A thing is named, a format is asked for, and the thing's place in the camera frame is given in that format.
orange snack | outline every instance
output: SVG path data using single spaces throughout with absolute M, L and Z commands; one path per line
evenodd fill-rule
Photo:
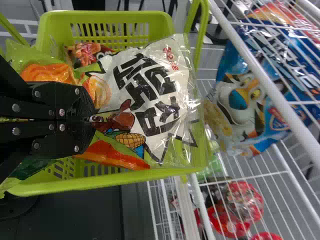
M 73 85 L 79 82 L 71 67 L 65 63 L 31 64 L 20 75 L 26 82 L 60 82 Z
M 95 142 L 83 154 L 75 157 L 131 170 L 150 169 L 150 165 L 141 158 L 125 155 L 115 150 L 110 143 L 102 140 Z
M 111 99 L 111 89 L 109 85 L 97 76 L 89 77 L 82 86 L 89 93 L 96 109 L 106 105 Z

metal bolt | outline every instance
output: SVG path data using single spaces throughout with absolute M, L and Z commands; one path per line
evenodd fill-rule
M 63 109 L 63 108 L 61 108 L 60 110 L 59 110 L 59 115 L 61 116 L 61 117 L 63 117 L 64 115 L 65 115 L 65 110 Z
M 15 135 L 15 136 L 20 135 L 20 129 L 18 127 L 14 127 L 12 129 L 12 134 Z
M 33 144 L 33 147 L 34 147 L 34 149 L 39 149 L 39 148 L 40 148 L 40 143 L 35 142 L 35 143 Z
M 41 93 L 39 91 L 35 91 L 34 95 L 36 98 L 40 98 L 41 97 Z
M 59 130 L 60 130 L 61 132 L 63 132 L 63 131 L 65 130 L 65 125 L 64 125 L 64 124 L 60 124 Z
M 16 113 L 20 112 L 20 106 L 18 104 L 13 104 L 12 105 L 12 110 Z

store shelf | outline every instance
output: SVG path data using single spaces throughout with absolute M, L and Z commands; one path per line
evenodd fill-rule
M 235 8 L 237 4 L 233 0 L 231 0 L 231 2 L 233 3 L 232 11 L 234 11 L 233 8 Z M 300 14 L 305 15 L 307 22 L 299 22 L 300 24 L 293 28 L 289 26 L 282 28 L 294 29 L 301 32 L 305 38 L 308 38 L 303 31 L 311 31 L 317 34 L 320 32 L 320 30 L 310 28 L 311 22 L 319 26 L 318 20 L 313 17 L 319 10 L 316 7 L 312 10 L 308 10 L 309 8 L 307 7 L 305 9 L 308 11 L 304 10 L 304 8 L 301 7 L 304 5 L 304 2 L 305 1 L 300 1 L 299 5 L 287 8 L 287 11 L 295 10 Z M 227 7 L 226 1 L 216 0 L 215 3 L 218 6 L 223 5 L 225 8 Z M 254 1 L 251 5 L 259 7 Z M 282 115 L 292 127 L 291 130 L 293 133 L 279 141 L 277 144 L 272 145 L 263 154 L 253 158 L 246 158 L 243 156 L 233 157 L 220 153 L 218 156 L 221 163 L 224 165 L 224 171 L 215 172 L 211 181 L 206 180 L 205 182 L 198 182 L 195 174 L 192 174 L 189 177 L 191 185 L 195 188 L 195 191 L 193 191 L 194 198 L 199 202 L 198 207 L 201 210 L 202 225 L 205 226 L 206 232 L 204 236 L 206 239 L 210 240 L 229 239 L 212 229 L 207 209 L 203 202 L 204 199 L 201 190 L 204 190 L 204 188 L 208 189 L 210 185 L 228 183 L 230 182 L 228 177 L 231 177 L 233 181 L 245 181 L 246 183 L 253 185 L 253 187 L 262 195 L 264 200 L 263 218 L 262 220 L 251 224 L 246 237 L 250 239 L 250 237 L 259 232 L 272 232 L 280 235 L 284 240 L 316 240 L 319 238 L 318 236 L 320 236 L 320 161 L 318 158 L 320 146 L 317 141 L 320 125 L 305 106 L 308 104 L 318 105 L 320 101 L 316 100 L 313 96 L 311 96 L 311 101 L 308 102 L 302 101 L 297 97 L 291 102 L 282 98 L 279 90 L 274 88 L 272 81 L 268 78 L 252 54 L 249 53 L 250 51 L 246 45 L 234 32 L 234 27 L 245 28 L 246 26 L 252 26 L 257 30 L 259 27 L 280 29 L 279 26 L 276 26 L 274 22 L 271 22 L 269 25 L 263 23 L 252 24 L 249 19 L 246 19 L 249 23 L 244 24 L 233 15 L 233 12 L 230 11 L 230 9 L 228 20 L 223 16 L 219 8 L 211 8 L 211 11 L 217 21 L 221 24 L 222 30 L 225 31 L 224 35 L 230 37 L 238 50 L 239 48 L 243 48 L 242 50 L 239 50 L 240 54 L 245 57 L 245 60 L 252 71 L 256 75 L 259 75 L 259 79 L 262 79 L 260 81 L 261 84 L 267 89 L 268 95 L 271 96 L 276 103 L 277 108 L 282 107 L 284 111 L 286 111 L 282 113 Z M 300 39 L 297 41 L 302 46 L 304 45 Z M 297 44 L 292 44 L 298 52 L 307 58 L 307 62 L 313 65 L 313 62 L 310 61 Z M 274 50 L 273 46 L 269 43 L 267 46 Z M 215 85 L 215 77 L 223 53 L 223 46 L 205 45 L 202 49 L 202 61 L 200 62 L 197 72 L 197 87 L 202 96 L 206 96 L 210 89 Z M 271 62 L 269 56 L 264 55 L 264 57 Z M 317 60 L 320 58 L 320 56 L 317 55 L 314 57 Z M 283 84 L 288 87 L 288 81 L 282 76 L 281 72 L 278 71 L 278 74 Z M 304 90 L 310 93 L 310 89 L 306 86 L 304 86 Z M 313 124 L 309 128 L 306 128 L 304 124 L 295 117 L 295 113 L 290 111 L 290 106 L 297 104 L 301 105 L 312 119 Z

green plastic basket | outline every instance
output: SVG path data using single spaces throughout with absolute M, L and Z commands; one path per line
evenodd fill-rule
M 207 28 L 209 17 L 207 0 L 193 0 L 184 28 L 184 32 L 190 31 L 199 4 L 202 7 L 202 16 L 194 53 L 195 66 L 200 59 L 203 37 Z M 171 17 L 161 11 L 52 11 L 41 16 L 35 47 L 39 51 L 63 60 L 63 52 L 57 49 L 62 49 L 64 45 L 73 45 L 81 41 L 99 41 L 120 51 L 126 47 L 145 46 L 149 42 L 174 33 Z M 45 170 L 21 181 L 8 192 L 26 197 L 71 190 L 88 190 L 168 176 L 181 176 L 199 172 L 204 167 L 202 165 L 190 168 L 128 171 L 86 160 L 75 161 L 69 157 L 58 160 Z

snack bag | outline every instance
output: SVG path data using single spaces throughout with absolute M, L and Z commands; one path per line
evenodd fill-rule
M 9 38 L 5 41 L 5 59 L 26 82 L 60 82 L 78 84 L 68 64 Z
M 5 191 L 36 173 L 39 173 L 42 169 L 50 166 L 56 161 L 57 159 L 33 158 L 32 156 L 26 157 L 3 182 L 0 182 L 0 199 L 5 196 Z
M 207 209 L 213 227 L 228 238 L 244 236 L 251 223 L 261 220 L 264 214 L 262 196 L 245 181 L 233 181 L 218 187 L 220 191 L 210 190 L 216 196 L 212 196 L 215 208 L 210 206 Z
M 279 1 L 269 2 L 253 12 L 247 15 L 253 24 L 261 25 L 262 21 L 266 26 L 272 25 L 272 20 L 277 26 L 306 28 L 307 25 L 310 29 L 318 29 Z M 320 75 L 309 63 L 320 68 L 315 56 L 320 56 L 318 32 L 251 25 L 239 26 L 236 30 L 288 101 L 296 101 L 293 93 L 302 101 L 311 100 L 310 96 L 320 99 Z M 293 93 L 258 46 L 289 83 Z M 306 125 L 311 123 L 301 105 L 291 106 Z M 230 41 L 218 67 L 215 89 L 207 95 L 204 108 L 205 121 L 215 133 L 220 148 L 232 156 L 258 155 L 285 137 L 290 129 L 259 83 L 259 76 L 254 76 L 248 69 Z M 320 119 L 318 106 L 311 104 L 307 108 L 317 120 Z
M 283 238 L 273 232 L 259 232 L 250 240 L 283 240 Z
M 115 52 L 97 42 L 81 42 L 73 46 L 64 46 L 64 51 L 65 61 L 75 69 L 96 63 L 105 55 Z
M 98 109 L 89 121 L 100 140 L 121 145 L 151 168 L 206 166 L 205 131 L 185 35 L 106 55 L 76 72 Z

